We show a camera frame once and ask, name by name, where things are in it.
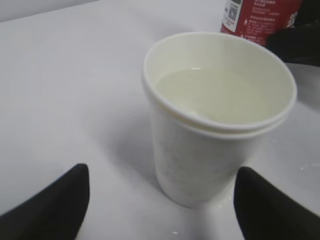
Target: white table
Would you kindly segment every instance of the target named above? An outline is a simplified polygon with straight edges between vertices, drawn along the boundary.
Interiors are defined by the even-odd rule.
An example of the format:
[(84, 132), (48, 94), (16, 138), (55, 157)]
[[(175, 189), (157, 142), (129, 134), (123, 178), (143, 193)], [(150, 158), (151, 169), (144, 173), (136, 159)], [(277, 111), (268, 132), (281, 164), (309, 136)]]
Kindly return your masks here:
[[(231, 193), (191, 210), (160, 191), (140, 84), (154, 42), (218, 31), (223, 10), (224, 0), (102, 0), (1, 23), (0, 214), (86, 163), (79, 240), (243, 239)], [(301, 102), (250, 165), (320, 214), (320, 72), (291, 67)]]

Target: water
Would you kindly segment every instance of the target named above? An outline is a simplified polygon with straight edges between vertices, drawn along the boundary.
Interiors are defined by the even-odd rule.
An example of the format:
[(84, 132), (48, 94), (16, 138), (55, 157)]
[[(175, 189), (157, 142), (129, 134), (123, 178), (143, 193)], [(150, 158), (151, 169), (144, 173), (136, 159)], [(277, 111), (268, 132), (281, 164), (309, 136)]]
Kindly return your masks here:
[(178, 108), (220, 123), (249, 124), (271, 116), (260, 90), (227, 70), (175, 72), (160, 79), (156, 88)]

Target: red can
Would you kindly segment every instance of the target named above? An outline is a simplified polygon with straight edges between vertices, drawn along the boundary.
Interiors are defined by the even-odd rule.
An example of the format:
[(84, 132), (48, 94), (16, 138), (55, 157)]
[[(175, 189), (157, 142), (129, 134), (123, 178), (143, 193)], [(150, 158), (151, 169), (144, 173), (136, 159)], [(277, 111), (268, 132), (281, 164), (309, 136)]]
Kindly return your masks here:
[(291, 27), (303, 0), (227, 0), (221, 32), (264, 46), (270, 34)]

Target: white surface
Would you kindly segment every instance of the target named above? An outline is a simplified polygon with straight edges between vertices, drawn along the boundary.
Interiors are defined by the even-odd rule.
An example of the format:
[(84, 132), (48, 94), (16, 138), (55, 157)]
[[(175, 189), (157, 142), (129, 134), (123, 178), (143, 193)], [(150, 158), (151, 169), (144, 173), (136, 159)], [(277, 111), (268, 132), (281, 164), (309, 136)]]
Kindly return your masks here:
[[(30, 183), (23, 195), (31, 196), (37, 175), (44, 185), (59, 171), (87, 163), (91, 199), (79, 240), (242, 239), (231, 198), (193, 211), (159, 191), (140, 84), (151, 44), (178, 32), (217, 31), (223, 9), (222, 0), (97, 1), (1, 23), (1, 174), (17, 159), (56, 169), (51, 176), (25, 168), (13, 173), (17, 180), (8, 183), (16, 188), (1, 183), (1, 203), (20, 194), (18, 180)], [(306, 76), (308, 70), (299, 81), (309, 86), (319, 80), (317, 73)], [(309, 86), (303, 89), (318, 95)], [(314, 99), (301, 98), (250, 165), (320, 214)]]
[[(201, 114), (178, 107), (156, 87), (164, 76), (194, 68), (218, 71), (224, 69), (242, 76), (248, 86), (258, 89), (258, 96), (264, 96), (266, 104), (263, 107), (271, 115), (264, 115), (260, 121), (253, 123), (223, 124), (214, 121), (215, 118), (208, 120)], [(210, 80), (213, 76), (221, 77), (215, 73), (210, 72)], [(190, 73), (182, 77), (182, 84), (185, 84), (186, 76), (190, 76)], [(186, 207), (199, 206), (217, 196), (235, 177), (238, 169), (259, 150), (264, 136), (278, 127), (279, 122), (284, 122), (297, 98), (296, 82), (279, 58), (253, 42), (223, 33), (182, 33), (161, 40), (145, 57), (142, 81), (151, 103), (154, 162), (158, 182), (172, 200)], [(237, 78), (232, 83), (234, 89), (228, 89), (235, 90), (231, 95), (237, 96), (237, 101), (244, 102), (246, 107), (251, 102), (257, 102), (259, 98), (254, 99), (248, 92), (243, 95), (237, 93), (244, 92), (239, 89), (239, 85), (235, 87), (239, 81)], [(222, 106), (222, 111), (233, 111), (233, 119), (236, 116), (234, 110), (246, 112), (240, 105), (235, 106), (235, 101), (229, 103), (233, 105), (233, 110), (225, 104), (223, 94), (230, 95), (230, 92), (223, 92), (217, 82), (212, 86), (206, 84), (206, 88), (209, 88), (209, 95), (218, 97), (202, 102), (202, 106), (207, 104), (208, 109), (213, 109), (213, 114), (217, 116), (219, 111), (212, 104), (216, 101)], [(173, 87), (172, 79), (169, 83), (169, 87)], [(196, 87), (188, 92), (189, 96), (195, 94)], [(193, 97), (196, 99), (205, 95), (204, 90)], [(180, 100), (186, 104), (191, 103), (185, 98)], [(259, 111), (254, 106), (249, 109)]]
[(0, 22), (93, 1), (96, 0), (0, 0)]

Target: white paper cup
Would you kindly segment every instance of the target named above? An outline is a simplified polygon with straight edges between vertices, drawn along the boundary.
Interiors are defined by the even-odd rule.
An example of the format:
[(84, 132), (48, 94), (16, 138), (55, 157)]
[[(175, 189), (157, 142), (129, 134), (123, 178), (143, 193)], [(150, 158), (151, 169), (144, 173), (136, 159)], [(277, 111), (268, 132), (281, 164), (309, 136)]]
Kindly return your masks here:
[[(189, 114), (156, 89), (162, 77), (192, 68), (245, 72), (264, 94), (273, 116), (250, 124), (227, 124)], [(155, 171), (175, 202), (195, 207), (219, 194), (258, 149), (266, 133), (288, 116), (297, 98), (295, 80), (273, 53), (223, 33), (170, 36), (147, 53), (142, 78), (151, 107)]]

